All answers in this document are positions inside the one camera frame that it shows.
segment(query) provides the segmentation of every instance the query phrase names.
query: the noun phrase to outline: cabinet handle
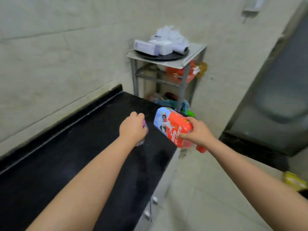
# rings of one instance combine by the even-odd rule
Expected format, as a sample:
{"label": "cabinet handle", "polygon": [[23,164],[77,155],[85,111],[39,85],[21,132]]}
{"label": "cabinet handle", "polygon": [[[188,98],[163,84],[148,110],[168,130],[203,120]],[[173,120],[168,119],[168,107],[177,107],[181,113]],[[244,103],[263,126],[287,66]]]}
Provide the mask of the cabinet handle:
{"label": "cabinet handle", "polygon": [[155,196],[153,196],[153,203],[155,204],[155,205],[158,205],[158,200],[157,200],[157,198],[155,197]]}
{"label": "cabinet handle", "polygon": [[150,220],[150,212],[149,211],[144,211],[143,213],[145,215],[145,218],[149,221]]}

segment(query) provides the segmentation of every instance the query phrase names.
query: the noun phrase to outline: tiled wall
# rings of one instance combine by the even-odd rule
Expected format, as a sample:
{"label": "tiled wall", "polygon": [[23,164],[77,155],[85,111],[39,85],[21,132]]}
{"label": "tiled wall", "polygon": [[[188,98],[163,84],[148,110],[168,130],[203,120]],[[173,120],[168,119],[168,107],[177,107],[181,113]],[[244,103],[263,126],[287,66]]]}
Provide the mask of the tiled wall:
{"label": "tiled wall", "polygon": [[118,83],[132,92],[126,52],[164,25],[209,45],[192,109],[219,135],[299,3],[242,24],[245,1],[0,0],[0,155]]}

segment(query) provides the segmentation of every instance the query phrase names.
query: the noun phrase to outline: cabinet door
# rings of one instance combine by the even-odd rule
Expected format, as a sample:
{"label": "cabinet door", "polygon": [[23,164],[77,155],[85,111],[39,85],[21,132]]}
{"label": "cabinet door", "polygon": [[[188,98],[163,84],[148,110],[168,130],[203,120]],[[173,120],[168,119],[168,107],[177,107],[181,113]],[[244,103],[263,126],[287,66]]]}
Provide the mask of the cabinet door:
{"label": "cabinet door", "polygon": [[150,224],[151,224],[151,209],[150,209],[150,202],[148,202],[134,231],[147,231],[150,227]]}
{"label": "cabinet door", "polygon": [[160,179],[152,197],[151,197],[151,218],[152,222],[156,219],[156,214],[158,211],[158,206],[164,202],[164,197],[166,192],[172,183],[175,175],[176,165],[178,163],[179,154],[181,149],[177,149],[174,153],[169,165],[167,166],[162,178]]}

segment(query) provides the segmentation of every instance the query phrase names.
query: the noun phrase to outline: clear bottle with purple cap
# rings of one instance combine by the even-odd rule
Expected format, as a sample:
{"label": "clear bottle with purple cap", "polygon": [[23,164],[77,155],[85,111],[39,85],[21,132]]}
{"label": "clear bottle with purple cap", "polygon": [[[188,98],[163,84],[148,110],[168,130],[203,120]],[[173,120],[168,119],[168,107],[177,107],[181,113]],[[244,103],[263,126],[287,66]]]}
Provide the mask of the clear bottle with purple cap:
{"label": "clear bottle with purple cap", "polygon": [[[148,132],[149,132],[148,126],[147,126],[147,124],[145,123],[145,120],[143,119],[142,128],[144,128],[144,127],[147,128],[147,133],[148,133]],[[142,140],[140,140],[139,143],[136,144],[136,147],[142,145],[143,143],[144,143],[144,138],[143,138]]]}

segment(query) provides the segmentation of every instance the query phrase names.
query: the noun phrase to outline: black round tray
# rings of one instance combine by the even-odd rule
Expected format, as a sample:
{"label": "black round tray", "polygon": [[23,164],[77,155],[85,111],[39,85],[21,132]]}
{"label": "black round tray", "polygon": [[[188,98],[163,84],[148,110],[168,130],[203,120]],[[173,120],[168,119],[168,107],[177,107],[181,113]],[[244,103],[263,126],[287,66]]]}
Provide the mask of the black round tray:
{"label": "black round tray", "polygon": [[166,61],[175,61],[175,60],[185,58],[189,53],[189,49],[186,48],[186,50],[184,51],[184,54],[179,54],[179,53],[173,52],[171,54],[167,54],[167,55],[164,55],[164,56],[163,55],[152,56],[152,55],[145,54],[145,53],[137,51],[137,50],[135,50],[135,52],[137,54],[139,54],[141,57],[152,60],[152,61],[161,61],[161,62],[165,61],[166,62]]}

